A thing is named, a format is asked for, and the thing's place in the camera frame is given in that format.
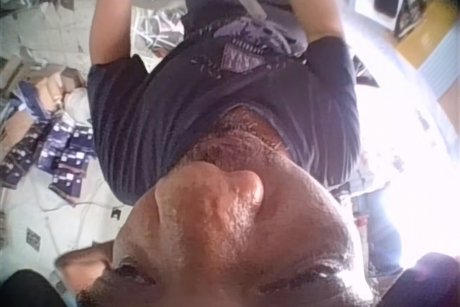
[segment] yellow wall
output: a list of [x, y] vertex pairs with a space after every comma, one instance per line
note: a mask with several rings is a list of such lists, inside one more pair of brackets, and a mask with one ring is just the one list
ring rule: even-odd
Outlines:
[[454, 26], [457, 10], [441, 0], [432, 1], [423, 21], [396, 47], [414, 67], [419, 68]]
[[439, 104], [446, 112], [457, 133], [460, 134], [460, 83], [458, 79], [440, 98]]

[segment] man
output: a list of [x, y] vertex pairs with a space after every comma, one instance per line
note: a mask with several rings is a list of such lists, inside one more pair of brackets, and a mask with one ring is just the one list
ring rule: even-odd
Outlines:
[[[98, 0], [96, 149], [134, 205], [114, 242], [56, 265], [82, 306], [368, 306], [359, 237], [325, 187], [359, 154], [334, 0], [186, 0], [185, 41], [148, 74], [132, 0]], [[308, 49], [303, 52], [305, 34]]]

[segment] eye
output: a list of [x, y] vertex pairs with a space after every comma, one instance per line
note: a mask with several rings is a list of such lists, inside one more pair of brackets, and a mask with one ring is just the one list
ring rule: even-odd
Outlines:
[[155, 285], [154, 279], [139, 273], [138, 269], [130, 264], [121, 264], [114, 272], [123, 278], [128, 278], [141, 285]]
[[313, 283], [317, 280], [330, 279], [337, 273], [337, 269], [325, 265], [318, 265], [297, 274], [293, 278], [285, 278], [276, 282], [263, 285], [259, 291], [261, 293], [272, 293], [279, 290], [296, 290], [305, 284]]

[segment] t-shirt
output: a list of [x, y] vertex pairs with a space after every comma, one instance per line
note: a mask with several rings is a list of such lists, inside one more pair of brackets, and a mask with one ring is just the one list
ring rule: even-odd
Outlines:
[[96, 151], [120, 201], [134, 205], [240, 106], [271, 124], [292, 160], [325, 187], [346, 182], [360, 141], [345, 42], [325, 37], [301, 58], [265, 48], [205, 33], [185, 40], [152, 73], [136, 55], [91, 68]]

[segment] nose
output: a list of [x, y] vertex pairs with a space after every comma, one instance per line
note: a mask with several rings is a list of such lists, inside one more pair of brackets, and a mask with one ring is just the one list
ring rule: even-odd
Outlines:
[[228, 173], [201, 162], [183, 168], [156, 187], [163, 250], [183, 261], [231, 260], [226, 256], [244, 248], [263, 196], [254, 172]]

